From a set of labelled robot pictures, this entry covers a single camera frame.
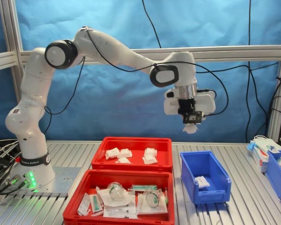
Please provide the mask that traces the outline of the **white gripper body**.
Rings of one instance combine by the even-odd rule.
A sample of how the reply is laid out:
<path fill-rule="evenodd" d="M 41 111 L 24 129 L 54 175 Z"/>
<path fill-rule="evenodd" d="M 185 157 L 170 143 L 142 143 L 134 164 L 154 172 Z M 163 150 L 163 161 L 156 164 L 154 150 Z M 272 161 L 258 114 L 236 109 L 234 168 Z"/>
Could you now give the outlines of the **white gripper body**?
<path fill-rule="evenodd" d="M 178 114 L 179 103 L 178 90 L 168 90 L 165 94 L 164 112 L 166 115 Z M 214 90 L 197 90 L 197 95 L 194 97 L 195 110 L 205 113 L 213 113 L 216 109 L 215 99 L 216 93 Z"/>

